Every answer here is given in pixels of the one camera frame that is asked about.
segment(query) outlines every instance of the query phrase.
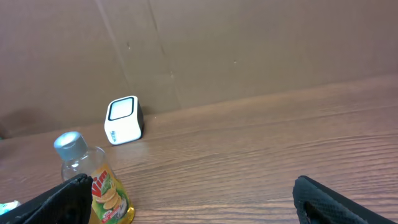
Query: wooden table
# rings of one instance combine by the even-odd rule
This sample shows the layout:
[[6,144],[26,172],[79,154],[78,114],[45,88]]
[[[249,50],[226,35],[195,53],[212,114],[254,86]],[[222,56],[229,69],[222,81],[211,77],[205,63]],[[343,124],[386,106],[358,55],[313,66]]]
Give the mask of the wooden table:
[[[298,223],[307,175],[398,222],[398,77],[381,76],[146,116],[145,136],[108,154],[134,223]],[[0,142],[0,202],[61,183],[52,147],[66,130]]]

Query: wall seam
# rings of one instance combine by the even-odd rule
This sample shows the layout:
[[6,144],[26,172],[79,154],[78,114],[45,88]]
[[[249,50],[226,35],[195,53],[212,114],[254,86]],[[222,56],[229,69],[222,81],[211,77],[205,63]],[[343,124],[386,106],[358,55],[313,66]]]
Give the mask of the wall seam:
[[173,80],[175,97],[177,97],[177,103],[178,103],[178,105],[180,106],[180,109],[182,109],[182,104],[181,104],[180,95],[179,95],[178,90],[177,90],[177,82],[175,81],[175,77],[174,77],[174,74],[173,74],[173,71],[172,71],[171,60],[170,60],[169,57],[167,56],[166,51],[165,51],[165,49],[164,49],[164,45],[163,45],[162,39],[160,38],[160,33],[159,33],[159,30],[158,30],[158,27],[157,27],[157,22],[156,22],[155,14],[154,14],[154,11],[153,11],[153,9],[152,9],[152,4],[150,3],[150,0],[146,0],[146,1],[147,1],[147,3],[148,3],[150,18],[152,19],[152,23],[153,23],[153,25],[154,25],[154,27],[155,27],[157,40],[158,40],[159,45],[160,45],[160,50],[162,51],[162,55],[163,55],[164,59],[166,60],[167,69],[169,70],[170,76],[171,76],[171,78],[172,78],[172,80]]
[[109,18],[106,15],[106,12],[105,12],[105,9],[104,9],[104,7],[103,7],[103,5],[101,3],[101,0],[95,0],[95,3],[97,5],[97,7],[98,7],[99,13],[101,14],[102,20],[104,22],[106,31],[108,32],[109,38],[111,39],[112,45],[114,47],[114,50],[116,51],[116,56],[118,57],[119,63],[120,63],[121,68],[122,68],[124,81],[126,81],[127,88],[129,89],[129,91],[131,93],[133,93],[132,85],[130,84],[129,79],[127,78],[128,72],[127,72],[126,64],[124,63],[124,59],[123,59],[122,53],[121,53],[121,51],[120,51],[120,49],[118,47],[118,44],[116,42],[116,37],[115,37],[114,32],[112,30],[111,24],[109,23]]

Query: bottle cap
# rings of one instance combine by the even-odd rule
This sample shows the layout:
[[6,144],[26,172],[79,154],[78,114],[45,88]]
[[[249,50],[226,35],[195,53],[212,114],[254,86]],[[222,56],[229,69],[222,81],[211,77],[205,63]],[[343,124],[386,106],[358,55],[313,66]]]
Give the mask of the bottle cap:
[[63,133],[55,140],[54,148],[64,161],[78,159],[88,150],[85,139],[83,139],[83,136],[77,131]]

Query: white cube device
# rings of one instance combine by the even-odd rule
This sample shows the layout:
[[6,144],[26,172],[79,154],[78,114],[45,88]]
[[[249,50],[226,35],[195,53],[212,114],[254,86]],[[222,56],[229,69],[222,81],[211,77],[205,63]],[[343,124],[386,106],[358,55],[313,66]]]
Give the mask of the white cube device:
[[113,145],[134,141],[142,136],[144,115],[136,96],[112,101],[105,118],[105,133]]

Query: plastic bottle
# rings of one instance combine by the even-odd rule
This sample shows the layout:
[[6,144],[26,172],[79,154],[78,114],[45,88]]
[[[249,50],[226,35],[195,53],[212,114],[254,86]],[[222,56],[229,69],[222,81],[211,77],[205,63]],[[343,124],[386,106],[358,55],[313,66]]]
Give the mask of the plastic bottle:
[[94,210],[105,224],[131,223],[134,207],[127,193],[106,162],[105,152],[99,147],[88,147],[77,131],[64,133],[54,142],[54,148],[63,160],[61,176],[68,180],[77,174],[91,175]]

